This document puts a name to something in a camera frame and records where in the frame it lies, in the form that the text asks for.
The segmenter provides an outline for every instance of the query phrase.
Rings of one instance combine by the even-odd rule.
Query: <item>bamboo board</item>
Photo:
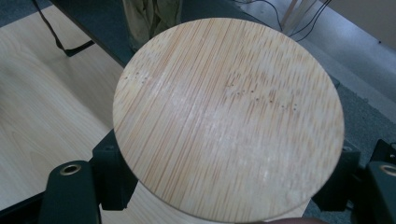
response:
[[[124,69],[113,119],[144,186],[223,222],[306,202],[344,141],[338,94],[318,62],[279,32],[231,19],[183,23],[150,40]]]
[[[57,8],[44,14],[64,46],[89,40]],[[98,46],[67,58],[33,14],[0,28],[0,210],[43,191],[50,171],[89,160],[112,128],[122,68]],[[299,217],[304,206],[288,214]],[[163,203],[138,184],[125,211],[104,223],[212,223]]]

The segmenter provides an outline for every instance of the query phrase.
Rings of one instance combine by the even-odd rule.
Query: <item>wooden panel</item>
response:
[[[44,10],[64,46],[88,40],[55,7]],[[122,68],[97,46],[67,58],[38,14],[0,28],[0,210],[46,187],[50,171],[88,160],[112,128]],[[289,214],[298,217],[304,207]],[[141,184],[104,223],[211,223],[166,205]]]
[[[113,119],[151,192],[225,222],[306,202],[344,140],[341,104],[318,62],[279,32],[231,19],[184,23],[149,41],[120,78]]]

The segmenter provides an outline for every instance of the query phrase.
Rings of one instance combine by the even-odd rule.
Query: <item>black bracket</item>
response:
[[[321,211],[344,211],[353,203],[359,224],[396,224],[396,150],[378,140],[371,161],[359,167],[360,152],[344,148],[332,176],[312,198]]]
[[[0,211],[0,223],[101,223],[98,205],[123,210],[137,183],[111,131],[89,162],[70,161],[52,170],[46,191]]]

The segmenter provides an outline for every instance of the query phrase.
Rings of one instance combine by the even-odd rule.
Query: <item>gray floor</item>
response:
[[[48,0],[37,0],[40,8],[48,7]],[[0,27],[35,13],[32,0],[0,0]]]
[[[290,1],[270,0],[280,19]],[[237,4],[246,13],[279,31],[274,9],[264,2]],[[314,4],[295,29],[304,27],[321,6]],[[293,36],[302,38],[309,28]],[[338,79],[346,121],[346,141],[361,151],[361,165],[371,157],[376,141],[396,141],[396,50],[365,33],[330,8],[320,15],[314,30],[299,42]],[[310,203],[305,216],[329,223],[350,223],[350,212],[320,212]]]

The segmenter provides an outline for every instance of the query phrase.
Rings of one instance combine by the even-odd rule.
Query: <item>black cable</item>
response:
[[[38,13],[41,16],[41,19],[44,21],[44,23],[46,23],[46,25],[48,26],[50,32],[52,33],[53,37],[55,38],[55,43],[56,46],[63,50],[64,53],[67,55],[67,57],[72,57],[73,55],[81,52],[82,50],[86,49],[87,47],[93,45],[93,41],[88,41],[87,43],[75,48],[75,49],[65,49],[64,46],[62,45],[61,41],[59,40],[58,36],[56,35],[55,31],[52,29],[52,26],[50,25],[50,22],[47,21],[46,17],[44,16],[44,14],[41,12],[40,7],[38,6],[38,3],[36,0],[32,0],[33,4],[35,5],[35,8],[37,9]]]
[[[315,17],[318,15],[318,13],[325,7],[325,5],[330,2],[331,0],[326,0],[326,2],[324,2],[323,5],[320,6],[320,8],[318,9],[317,13],[315,13],[315,15],[312,17],[311,21],[309,23],[306,24],[305,27],[301,28],[299,31],[289,35],[289,37],[292,37],[294,35],[297,35],[298,33],[300,33],[302,30],[304,30],[306,27],[308,27],[309,24],[311,24],[311,22],[315,19]]]
[[[240,3],[240,4],[250,4],[250,3],[254,3],[254,2],[264,2],[264,3],[268,4],[268,5],[270,5],[270,6],[274,9],[274,11],[275,11],[276,20],[277,20],[277,25],[279,26],[280,31],[282,31],[282,26],[280,25],[280,20],[279,20],[279,14],[277,13],[276,7],[275,7],[272,3],[270,3],[270,2],[268,2],[268,1],[266,1],[266,0],[252,0],[252,1],[250,1],[250,2],[242,2],[242,1],[238,1],[238,0],[230,0],[230,1],[233,1],[233,2],[236,2],[236,3]],[[259,19],[257,19],[256,17],[254,17],[254,16],[252,16],[252,15],[250,15],[250,14],[248,14],[248,15],[251,16],[252,18],[254,18],[254,19],[256,19],[256,20],[259,21]]]
[[[254,17],[254,16],[252,16],[252,15],[250,15],[250,14],[248,14],[248,13],[246,13],[246,12],[244,12],[244,11],[242,11],[242,13],[248,15],[249,17],[253,18],[254,20],[258,21],[259,23],[261,23],[261,24],[263,24],[263,25],[272,28],[272,27],[271,27],[270,25],[268,25],[267,23],[265,23],[265,22],[263,22],[263,21],[260,21],[258,18]]]
[[[324,7],[321,9],[321,11],[319,12],[318,16],[315,18],[314,24],[312,24],[312,27],[311,27],[311,29],[309,30],[309,32],[308,32],[303,38],[301,38],[301,39],[299,39],[299,40],[296,40],[296,42],[299,42],[299,41],[304,40],[307,36],[309,36],[309,35],[311,34],[311,32],[314,30],[315,24],[317,23],[317,20],[318,20],[320,14],[323,12],[323,10],[326,8],[326,6],[329,5],[329,3],[330,3],[331,1],[332,1],[332,0],[329,0],[329,1],[326,2],[326,4],[324,4]]]

